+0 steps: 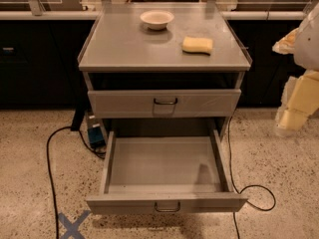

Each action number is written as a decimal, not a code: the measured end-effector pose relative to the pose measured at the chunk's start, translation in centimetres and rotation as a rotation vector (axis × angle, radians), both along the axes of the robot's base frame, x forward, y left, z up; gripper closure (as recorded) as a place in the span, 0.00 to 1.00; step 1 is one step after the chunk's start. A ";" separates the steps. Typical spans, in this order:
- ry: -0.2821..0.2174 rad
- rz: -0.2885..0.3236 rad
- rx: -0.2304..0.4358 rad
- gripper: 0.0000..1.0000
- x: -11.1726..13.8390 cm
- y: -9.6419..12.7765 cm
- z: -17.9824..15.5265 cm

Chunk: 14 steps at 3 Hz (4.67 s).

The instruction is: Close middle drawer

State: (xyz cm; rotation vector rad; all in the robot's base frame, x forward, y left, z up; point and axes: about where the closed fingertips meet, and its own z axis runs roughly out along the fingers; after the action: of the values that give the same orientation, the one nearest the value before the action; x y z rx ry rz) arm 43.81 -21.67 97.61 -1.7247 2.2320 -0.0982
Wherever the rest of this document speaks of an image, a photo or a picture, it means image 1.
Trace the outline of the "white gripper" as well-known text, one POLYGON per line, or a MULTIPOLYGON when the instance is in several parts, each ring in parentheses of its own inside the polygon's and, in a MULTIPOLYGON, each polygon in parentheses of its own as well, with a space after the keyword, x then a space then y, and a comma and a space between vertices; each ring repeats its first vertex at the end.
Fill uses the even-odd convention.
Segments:
POLYGON ((319 72, 307 70, 299 78, 290 77, 281 102, 284 107, 276 113, 274 132, 281 137, 291 136, 319 109, 319 72))

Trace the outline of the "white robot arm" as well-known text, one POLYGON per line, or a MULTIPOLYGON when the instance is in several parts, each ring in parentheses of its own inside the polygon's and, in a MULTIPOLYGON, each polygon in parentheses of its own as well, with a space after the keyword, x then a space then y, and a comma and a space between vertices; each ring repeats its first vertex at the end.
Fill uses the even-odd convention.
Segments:
POLYGON ((298 28, 277 41, 272 51, 292 54, 294 63, 305 70, 301 77, 290 77, 286 82, 275 117, 276 134, 288 136, 319 109, 319 4, 298 28))

